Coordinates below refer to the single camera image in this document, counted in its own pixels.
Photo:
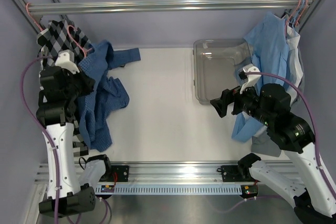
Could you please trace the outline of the pink wire hanger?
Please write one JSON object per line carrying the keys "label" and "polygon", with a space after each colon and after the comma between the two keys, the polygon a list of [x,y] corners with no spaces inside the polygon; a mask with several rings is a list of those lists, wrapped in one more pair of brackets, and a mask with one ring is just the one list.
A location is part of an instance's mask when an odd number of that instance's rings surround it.
{"label": "pink wire hanger", "polygon": [[73,30],[74,33],[76,32],[76,28],[73,25],[68,25],[67,26],[66,30],[67,30],[67,34],[68,34],[70,40],[76,44],[76,46],[82,51],[83,57],[86,58],[88,53],[90,51],[92,51],[92,48],[85,48],[81,45],[81,43],[79,41],[76,41],[75,37],[70,32],[71,29]]}

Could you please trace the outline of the blue checked shirt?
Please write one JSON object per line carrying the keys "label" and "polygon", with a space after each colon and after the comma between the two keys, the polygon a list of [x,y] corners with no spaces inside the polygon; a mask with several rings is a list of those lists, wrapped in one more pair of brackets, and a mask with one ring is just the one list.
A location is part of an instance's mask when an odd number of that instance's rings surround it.
{"label": "blue checked shirt", "polygon": [[93,91],[77,99],[79,133],[89,149],[104,152],[111,146],[107,117],[130,102],[121,80],[108,77],[108,72],[140,60],[138,48],[115,51],[110,42],[103,40],[90,44],[88,55],[78,63],[80,69],[95,81]]}

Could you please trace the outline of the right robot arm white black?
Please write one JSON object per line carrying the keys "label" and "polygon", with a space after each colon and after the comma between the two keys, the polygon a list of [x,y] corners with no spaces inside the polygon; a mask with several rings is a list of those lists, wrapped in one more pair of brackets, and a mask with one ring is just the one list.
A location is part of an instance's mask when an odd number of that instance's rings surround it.
{"label": "right robot arm white black", "polygon": [[269,83],[260,93],[254,88],[226,89],[211,105],[221,118],[233,104],[233,115],[246,112],[265,125],[268,136],[290,158],[303,183],[293,183],[254,153],[238,161],[237,173],[242,180],[267,185],[291,205],[302,223],[335,223],[335,199],[318,168],[316,137],[304,119],[291,113],[290,99],[281,85]]}

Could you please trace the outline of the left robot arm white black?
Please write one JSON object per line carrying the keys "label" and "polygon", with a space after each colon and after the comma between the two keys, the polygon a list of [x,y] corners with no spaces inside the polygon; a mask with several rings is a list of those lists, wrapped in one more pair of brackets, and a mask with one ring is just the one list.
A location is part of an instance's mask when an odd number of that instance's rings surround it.
{"label": "left robot arm white black", "polygon": [[80,176],[76,175],[73,155],[74,120],[78,97],[93,91],[95,81],[79,70],[60,66],[40,73],[36,118],[47,145],[49,184],[47,197],[39,203],[42,215],[58,218],[93,211],[95,188],[113,174],[109,158],[97,155],[87,160]]}

